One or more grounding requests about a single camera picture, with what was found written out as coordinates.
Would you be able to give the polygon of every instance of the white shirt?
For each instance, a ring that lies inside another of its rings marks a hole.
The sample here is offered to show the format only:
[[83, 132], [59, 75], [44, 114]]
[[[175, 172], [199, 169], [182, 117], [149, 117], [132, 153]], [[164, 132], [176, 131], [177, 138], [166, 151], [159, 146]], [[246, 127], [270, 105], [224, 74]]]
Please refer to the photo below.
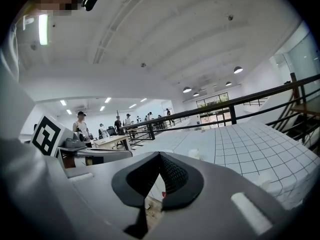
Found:
[[109, 134], [108, 134], [108, 132], [107, 132], [107, 129], [106, 129], [104, 126], [101, 126], [101, 127], [99, 128], [99, 130], [101, 131], [103, 138], [109, 137]]
[[124, 126], [131, 125], [131, 119], [130, 119], [130, 117], [123, 120], [123, 125], [124, 125]]
[[79, 128], [79, 130], [82, 132], [82, 134], [83, 134], [86, 138], [89, 138], [89, 135], [88, 135], [88, 132], [87, 132], [87, 124], [86, 124], [84, 121], [82, 121], [82, 122], [76, 121], [76, 122], [75, 122], [75, 125], [76, 125], [76, 127]]

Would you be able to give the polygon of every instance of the man in black cap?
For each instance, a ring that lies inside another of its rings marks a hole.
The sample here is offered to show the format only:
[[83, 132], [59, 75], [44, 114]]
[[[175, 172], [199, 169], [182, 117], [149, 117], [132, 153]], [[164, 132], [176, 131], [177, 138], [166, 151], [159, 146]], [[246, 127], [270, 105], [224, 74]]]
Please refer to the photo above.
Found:
[[84, 141], [85, 145], [88, 148], [92, 148], [91, 141], [89, 138], [89, 130], [88, 130], [87, 124], [85, 123], [85, 116], [87, 115], [82, 111], [78, 113], [78, 120], [73, 123], [72, 130], [75, 133], [81, 132], [85, 137], [85, 141]]

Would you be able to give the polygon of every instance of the black rubber cover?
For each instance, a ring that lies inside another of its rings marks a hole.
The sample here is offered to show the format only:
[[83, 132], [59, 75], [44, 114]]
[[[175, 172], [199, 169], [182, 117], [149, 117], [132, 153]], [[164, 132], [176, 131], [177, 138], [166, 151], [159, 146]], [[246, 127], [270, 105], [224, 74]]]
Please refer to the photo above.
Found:
[[141, 208], [159, 174], [166, 192], [163, 211], [188, 206], [204, 187], [204, 178], [197, 169], [164, 152], [155, 152], [118, 171], [112, 178], [112, 189], [125, 205]]

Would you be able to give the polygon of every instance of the wooden table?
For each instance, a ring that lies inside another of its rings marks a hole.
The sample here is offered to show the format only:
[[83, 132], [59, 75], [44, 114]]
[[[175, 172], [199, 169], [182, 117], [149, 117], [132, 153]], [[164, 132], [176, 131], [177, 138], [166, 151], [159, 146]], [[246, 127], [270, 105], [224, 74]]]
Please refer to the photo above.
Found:
[[291, 111], [320, 117], [320, 95], [308, 100], [306, 103], [293, 106]]
[[129, 139], [128, 139], [128, 136], [126, 135], [117, 135], [117, 136], [111, 136], [111, 137], [95, 140], [94, 146], [98, 149], [110, 149], [110, 145], [114, 144], [115, 149], [118, 149], [117, 142], [120, 142], [120, 141], [124, 142], [124, 147], [126, 150], [131, 151]]

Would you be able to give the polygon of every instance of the window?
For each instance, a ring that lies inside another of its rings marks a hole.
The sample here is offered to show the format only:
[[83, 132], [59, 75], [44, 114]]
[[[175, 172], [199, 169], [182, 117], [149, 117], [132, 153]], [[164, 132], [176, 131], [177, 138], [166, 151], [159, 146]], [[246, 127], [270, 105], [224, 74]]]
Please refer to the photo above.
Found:
[[[212, 96], [209, 98], [197, 100], [196, 105], [198, 108], [203, 108], [203, 107], [206, 107], [209, 105], [218, 104], [221, 102], [226, 102], [228, 100], [229, 100], [228, 93], [225, 92], [225, 93], [215, 95], [215, 96]], [[199, 116], [200, 116], [200, 120], [201, 120], [202, 124], [223, 121], [223, 120], [231, 118], [228, 107], [226, 107], [224, 109], [217, 109], [217, 110], [209, 111], [206, 113], [201, 113]], [[231, 122], [216, 123], [216, 124], [204, 126], [204, 129], [224, 127], [226, 125], [229, 126], [231, 124], [232, 124]]]

